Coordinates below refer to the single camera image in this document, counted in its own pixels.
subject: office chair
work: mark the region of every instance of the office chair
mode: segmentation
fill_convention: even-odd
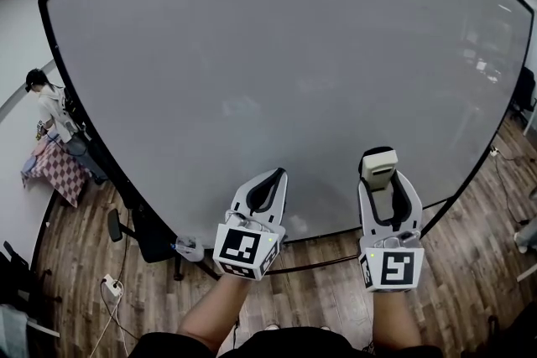
[[[175,244],[175,235],[157,217],[149,217],[140,210],[133,210],[134,231],[119,221],[116,209],[108,213],[108,233],[112,241],[123,239],[123,233],[138,242],[142,258],[146,262],[160,262],[175,259],[174,280],[183,280],[180,273],[182,257],[171,246]]]
[[[534,88],[535,78],[533,72],[527,67],[523,67],[520,71],[517,85],[514,87],[513,98],[511,99],[511,108],[514,110],[511,118],[519,118],[524,125],[528,123],[528,120],[525,118],[523,112],[533,112],[535,103],[537,103],[537,100],[533,99]]]

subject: fluorescent light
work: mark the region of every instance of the fluorescent light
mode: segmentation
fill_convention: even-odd
[[[505,9],[508,13],[511,13],[511,12],[512,12],[511,9],[506,8],[506,7],[504,7],[503,5],[498,4],[498,6],[499,6],[501,9]]]

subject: black cap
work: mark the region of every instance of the black cap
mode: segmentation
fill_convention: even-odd
[[[26,92],[30,92],[33,84],[41,84],[43,82],[44,72],[41,69],[32,69],[26,75],[26,86],[24,89]]]

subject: gray pants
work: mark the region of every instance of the gray pants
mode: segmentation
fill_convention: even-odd
[[[82,164],[85,168],[90,169],[96,179],[108,179],[107,174],[102,171],[99,165],[91,157],[89,151],[86,150],[86,143],[82,139],[75,135],[65,144],[65,146],[67,147],[67,151],[76,158],[76,161]]]
[[[516,244],[518,246],[528,246],[537,248],[537,217],[519,231]]]

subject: whiteboard frame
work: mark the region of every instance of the whiteboard frame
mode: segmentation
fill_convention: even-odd
[[[116,188],[117,188],[118,192],[120,193],[120,195],[122,196],[123,202],[124,202],[124,204],[125,204],[125,206],[127,208],[136,209],[136,210],[141,209],[141,210],[144,210],[144,211],[148,211],[150,214],[157,216],[159,218],[159,221],[163,225],[165,225],[165,223],[160,219],[158,214],[151,208],[151,206],[147,203],[145,198],[138,192],[138,190],[134,187],[132,182],[128,179],[127,175],[123,172],[123,170],[121,169],[121,167],[119,166],[119,164],[117,163],[115,158],[113,157],[113,154],[110,153],[110,151],[108,150],[107,146],[102,141],[102,139],[99,136],[99,134],[96,132],[96,129],[93,126],[93,123],[91,122],[91,119],[87,115],[86,110],[84,109],[84,106],[82,105],[81,100],[80,100],[80,98],[78,97],[78,95],[76,93],[76,89],[75,89],[75,87],[73,86],[73,84],[72,84],[72,82],[70,80],[69,74],[67,73],[67,70],[65,68],[64,62],[63,62],[63,60],[61,58],[60,51],[58,49],[58,45],[56,44],[55,35],[54,35],[52,25],[51,25],[51,22],[50,22],[50,16],[49,16],[49,13],[48,13],[48,10],[47,10],[47,2],[48,1],[49,0],[39,0],[38,4],[39,4],[39,12],[40,12],[41,18],[43,20],[44,31],[45,31],[47,40],[49,41],[50,50],[52,51],[52,54],[53,54],[56,66],[58,68],[58,71],[60,72],[61,78],[65,83],[65,87],[69,91],[69,93],[70,93],[71,97],[73,98],[73,100],[75,101],[76,105],[79,107],[81,116],[83,117],[84,122],[86,123],[86,125],[88,127],[88,132],[91,135],[91,137],[93,137],[93,142],[96,144],[96,147],[98,148],[99,152],[102,154],[102,156],[103,156],[103,158],[105,160],[105,163],[104,163],[105,165],[102,166],[103,169],[107,173],[107,175],[110,178],[110,180],[112,181],[112,183],[116,186]],[[523,67],[524,67],[526,59],[527,59],[527,56],[528,56],[529,43],[530,43],[530,40],[531,40],[532,31],[533,31],[534,9],[532,9],[532,7],[530,7],[530,5],[528,5],[525,2],[525,0],[518,0],[518,1],[526,9],[528,9],[529,13],[531,14],[531,24],[530,24],[530,28],[529,28],[528,46],[526,47],[526,52],[524,54],[524,62],[523,62]],[[487,148],[486,148],[485,152],[479,158],[479,160],[477,161],[476,165],[474,166],[474,168],[472,169],[472,171],[470,172],[468,177],[464,180],[464,182],[462,183],[461,187],[457,190],[457,192],[451,197],[448,197],[448,198],[446,198],[444,200],[438,201],[438,202],[436,202],[436,203],[434,203],[432,205],[428,205],[428,206],[424,207],[424,209],[427,209],[427,208],[432,207],[432,206],[443,204],[442,207],[435,214],[435,216],[423,228],[422,236],[427,234],[427,232],[430,231],[430,229],[451,208],[453,203],[459,198],[459,196],[462,194],[464,189],[466,189],[468,184],[470,184],[470,182],[472,181],[472,179],[476,175],[477,171],[481,168],[482,164],[485,162],[485,159],[488,156],[490,145],[492,144],[493,139],[496,136],[496,134],[498,133],[498,129],[500,128],[500,126],[501,126],[501,124],[503,122],[503,119],[505,118],[505,116],[506,116],[506,114],[508,112],[510,100],[512,98],[513,98],[513,96],[511,96],[511,98],[509,99],[509,103],[506,106],[505,113],[502,116],[502,120],[500,121],[500,123],[496,127],[496,130],[495,130],[494,134],[491,136],[490,142],[487,145]],[[333,233],[330,233],[330,234],[327,234],[327,235],[324,235],[324,236],[313,236],[313,237],[298,239],[296,241],[287,241],[287,243],[297,242],[297,241],[306,241],[306,240],[316,239],[316,238],[325,237],[325,236],[333,236],[333,235],[341,234],[341,233],[344,233],[344,232],[355,231],[355,230],[357,230],[359,228],[361,228],[361,227],[353,228],[351,230],[333,232]],[[171,229],[169,229],[169,233],[174,235],[174,232]]]

